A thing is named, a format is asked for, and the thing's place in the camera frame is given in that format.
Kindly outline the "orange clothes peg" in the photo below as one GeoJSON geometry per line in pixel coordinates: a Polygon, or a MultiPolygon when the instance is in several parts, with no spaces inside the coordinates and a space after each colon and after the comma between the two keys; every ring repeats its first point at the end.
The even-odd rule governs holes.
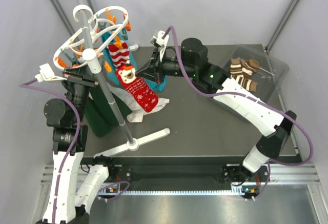
{"type": "Polygon", "coordinates": [[[125,42],[124,41],[122,41],[120,38],[119,38],[119,36],[115,36],[115,38],[114,38],[114,43],[113,43],[113,45],[115,46],[115,47],[117,47],[118,49],[123,49],[124,47],[123,47],[123,44],[124,44],[125,42]]]}

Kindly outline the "white round clip hanger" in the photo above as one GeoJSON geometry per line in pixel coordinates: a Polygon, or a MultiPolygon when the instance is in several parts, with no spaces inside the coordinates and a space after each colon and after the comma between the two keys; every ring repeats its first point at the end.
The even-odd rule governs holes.
{"type": "Polygon", "coordinates": [[[92,73],[99,73],[101,71],[98,57],[102,55],[103,50],[107,45],[115,39],[118,34],[128,25],[129,14],[128,11],[120,6],[108,6],[93,12],[87,5],[77,5],[73,9],[73,18],[76,22],[79,22],[77,15],[80,13],[90,12],[90,17],[86,20],[81,28],[79,28],[74,34],[72,34],[68,40],[66,40],[54,53],[53,64],[61,71],[67,69],[67,67],[60,61],[59,55],[64,50],[70,49],[74,54],[79,55],[81,63],[74,65],[72,69],[79,69],[84,66],[89,66],[92,73]],[[105,12],[120,11],[124,15],[124,20],[119,24],[114,24],[107,18],[101,18],[100,16],[105,12]],[[102,43],[97,49],[93,48],[93,44],[103,34],[110,32],[109,38],[102,43]]]}

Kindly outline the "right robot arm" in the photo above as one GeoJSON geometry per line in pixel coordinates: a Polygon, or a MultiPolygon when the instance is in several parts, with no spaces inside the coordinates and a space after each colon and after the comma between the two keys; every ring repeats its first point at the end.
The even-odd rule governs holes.
{"type": "Polygon", "coordinates": [[[163,39],[154,39],[150,60],[137,72],[138,77],[162,83],[166,76],[185,77],[199,94],[212,98],[253,124],[262,134],[232,175],[234,181],[250,181],[260,167],[276,159],[296,122],[292,111],[276,110],[254,96],[255,82],[245,77],[244,69],[257,71],[252,63],[231,61],[232,71],[208,60],[208,49],[196,38],[187,38],[174,47],[175,57],[168,57],[163,39]]]}

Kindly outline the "red white striped sock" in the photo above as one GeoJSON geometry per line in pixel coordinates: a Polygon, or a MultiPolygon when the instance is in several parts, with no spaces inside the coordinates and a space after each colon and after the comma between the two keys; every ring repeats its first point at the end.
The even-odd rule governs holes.
{"type": "Polygon", "coordinates": [[[124,66],[127,61],[130,61],[130,50],[126,42],[123,47],[123,49],[118,49],[113,43],[108,45],[110,58],[116,70],[124,66]]]}

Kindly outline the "teal blue cloth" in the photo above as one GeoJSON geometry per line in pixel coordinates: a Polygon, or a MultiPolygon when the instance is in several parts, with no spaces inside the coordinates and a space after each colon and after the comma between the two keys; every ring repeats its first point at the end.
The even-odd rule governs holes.
{"type": "MultiPolygon", "coordinates": [[[[107,78],[114,82],[117,86],[120,85],[120,82],[117,78],[117,76],[115,75],[115,71],[116,69],[114,68],[111,58],[110,58],[110,54],[109,54],[109,50],[108,50],[108,46],[105,47],[105,49],[103,50],[104,56],[106,58],[106,62],[104,64],[104,68],[106,69],[106,73],[107,73],[107,78]]],[[[130,51],[130,62],[132,63],[132,65],[135,67],[136,70],[139,69],[137,62],[134,59],[134,56],[132,54],[132,52],[130,51]]]]}

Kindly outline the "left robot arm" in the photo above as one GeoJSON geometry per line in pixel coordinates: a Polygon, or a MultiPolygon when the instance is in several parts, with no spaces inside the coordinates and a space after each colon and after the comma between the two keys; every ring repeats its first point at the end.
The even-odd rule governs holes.
{"type": "Polygon", "coordinates": [[[53,129],[53,174],[48,203],[38,223],[88,223],[93,202],[103,183],[115,178],[116,169],[111,158],[96,156],[87,177],[76,186],[88,134],[81,122],[97,81],[87,67],[64,68],[59,79],[66,93],[55,93],[44,106],[46,124],[53,129]]]}

